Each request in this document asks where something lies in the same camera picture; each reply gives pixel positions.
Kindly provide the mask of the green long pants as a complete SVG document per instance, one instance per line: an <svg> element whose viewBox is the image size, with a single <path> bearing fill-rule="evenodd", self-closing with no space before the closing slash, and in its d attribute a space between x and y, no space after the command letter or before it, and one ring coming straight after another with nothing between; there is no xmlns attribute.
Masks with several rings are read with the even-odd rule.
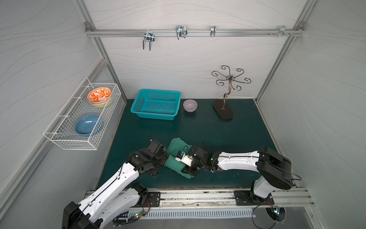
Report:
<svg viewBox="0 0 366 229"><path fill-rule="evenodd" d="M168 146L167 153L170 154L168 160L166 161L166 163L164 164L165 167L175 171L176 173L178 173L179 175L187 178L187 179L192 179L193 176L189 175L187 173L183 173L182 170L185 168L186 164L177 161L175 158L178 155L179 151L182 151L184 153L187 153L189 151L189 149L192 146L187 144L186 142L184 142L181 138L176 137L173 138Z"/></svg>

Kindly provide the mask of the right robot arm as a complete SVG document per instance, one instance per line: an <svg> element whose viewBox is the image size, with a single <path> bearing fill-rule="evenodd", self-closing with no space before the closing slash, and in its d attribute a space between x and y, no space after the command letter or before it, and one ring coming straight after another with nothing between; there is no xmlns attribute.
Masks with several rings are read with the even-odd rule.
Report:
<svg viewBox="0 0 366 229"><path fill-rule="evenodd" d="M179 151L175 159L185 164L183 173L194 177L200 169L212 173L228 170L259 173L261 177L254 181L251 187L251 199L266 199L275 190L290 190L292 187L291 161L268 147L249 153L210 154L198 146L193 146L187 153Z"/></svg>

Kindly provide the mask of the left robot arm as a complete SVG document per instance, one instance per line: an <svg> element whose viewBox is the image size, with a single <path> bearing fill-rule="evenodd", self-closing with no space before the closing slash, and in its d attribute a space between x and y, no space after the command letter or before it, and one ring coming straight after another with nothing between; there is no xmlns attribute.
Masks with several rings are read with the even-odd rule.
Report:
<svg viewBox="0 0 366 229"><path fill-rule="evenodd" d="M142 174L156 177L167 162L166 147L156 140L131 153L117 172L94 193L79 203L70 202L63 210L63 229L103 229L127 209L143 205L147 189L139 184L128 186Z"/></svg>

